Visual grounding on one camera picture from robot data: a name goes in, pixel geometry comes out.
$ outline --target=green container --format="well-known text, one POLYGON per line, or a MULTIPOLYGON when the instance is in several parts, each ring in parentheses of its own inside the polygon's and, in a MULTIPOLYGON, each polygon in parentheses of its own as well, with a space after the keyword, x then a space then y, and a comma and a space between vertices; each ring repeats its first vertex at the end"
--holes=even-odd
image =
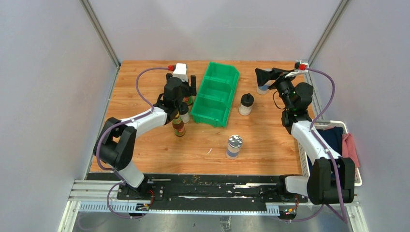
POLYGON ((238 79, 234 66, 210 62, 192 107, 193 120, 226 127, 238 79))

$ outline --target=table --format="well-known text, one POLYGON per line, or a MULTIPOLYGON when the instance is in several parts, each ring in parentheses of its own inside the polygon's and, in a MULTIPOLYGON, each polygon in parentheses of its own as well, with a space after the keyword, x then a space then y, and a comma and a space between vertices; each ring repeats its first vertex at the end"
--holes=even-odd
MULTIPOLYGON (((106 118, 131 117, 148 109, 148 105, 135 90, 137 75, 146 68, 166 67, 170 64, 186 63, 188 75, 196 75, 199 89, 209 61, 124 61, 118 74, 106 118)), ((293 61, 216 61, 234 65, 240 73, 239 81, 226 128, 214 128, 208 124, 195 123, 191 117, 185 125, 186 134, 177 137, 171 123, 157 127, 135 142, 132 161, 144 173, 178 174, 250 174, 280 175, 301 174, 296 140, 281 124, 282 110, 276 108, 272 95, 256 92, 255 68, 292 69, 293 61), (240 98, 251 93, 255 102, 248 116, 239 114, 240 98), (235 160, 226 158, 228 138, 238 134, 243 146, 235 160)), ((169 71, 149 71, 139 81, 142 94, 155 103, 166 83, 169 71)), ((296 85, 303 81, 298 76, 296 85)), ((283 107, 278 94, 275 100, 283 107)), ((311 107, 309 114, 314 117, 311 107)), ((91 172, 101 171, 94 160, 91 172)))

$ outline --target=pink fabric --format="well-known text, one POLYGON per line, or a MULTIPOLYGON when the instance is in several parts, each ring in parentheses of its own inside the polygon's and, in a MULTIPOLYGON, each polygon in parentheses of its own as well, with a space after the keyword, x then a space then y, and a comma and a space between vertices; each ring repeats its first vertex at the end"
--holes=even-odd
POLYGON ((353 135, 343 134, 342 136, 342 157, 351 158, 356 168, 360 167, 359 159, 357 158, 356 145, 354 144, 353 135))

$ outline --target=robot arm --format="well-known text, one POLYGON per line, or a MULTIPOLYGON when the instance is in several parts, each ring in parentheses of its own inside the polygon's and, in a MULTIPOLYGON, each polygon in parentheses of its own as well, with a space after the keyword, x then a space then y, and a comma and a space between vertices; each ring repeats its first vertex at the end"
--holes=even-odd
POLYGON ((330 148, 315 128, 310 129, 312 119, 307 108, 312 102, 313 86, 299 83, 295 87, 292 80, 296 75, 307 73, 307 63, 297 62, 294 70, 272 68, 271 71, 255 69, 258 86, 265 85, 269 80, 274 83, 269 89, 277 89, 285 104, 282 112, 282 125, 305 149, 313 163, 310 177, 300 175, 280 176, 278 191, 281 195, 297 193, 308 196, 313 204, 338 203, 336 180, 332 177, 335 172, 329 155, 335 158, 339 172, 342 196, 345 203, 351 203, 354 197, 354 163, 350 158, 342 158, 339 153, 330 148))
POLYGON ((183 102, 184 97, 196 95, 196 77, 191 76, 191 86, 189 86, 186 72, 186 64, 177 64, 174 73, 166 75, 164 93, 158 96, 157 102, 151 109, 122 120, 112 117, 104 124, 94 146, 94 154, 103 133, 118 124, 119 126, 111 130, 103 139, 99 156, 131 187, 138 188, 144 180, 144 175, 132 162, 135 140, 149 130, 171 122, 180 106, 186 104, 183 102))

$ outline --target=white backdrop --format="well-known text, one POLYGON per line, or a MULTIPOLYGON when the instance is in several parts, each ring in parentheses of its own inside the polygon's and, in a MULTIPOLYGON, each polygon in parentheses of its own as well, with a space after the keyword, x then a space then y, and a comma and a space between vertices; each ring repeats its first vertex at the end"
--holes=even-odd
MULTIPOLYGON (((409 7, 351 1, 313 65, 336 83, 325 117, 345 121, 355 137, 363 178, 356 191, 371 232, 410 228, 409 7)), ((331 85, 313 78, 324 106, 331 85)))
POLYGON ((0 3, 1 231, 57 231, 116 68, 78 0, 0 3))
POLYGON ((307 59, 339 0, 90 0, 119 59, 307 59))

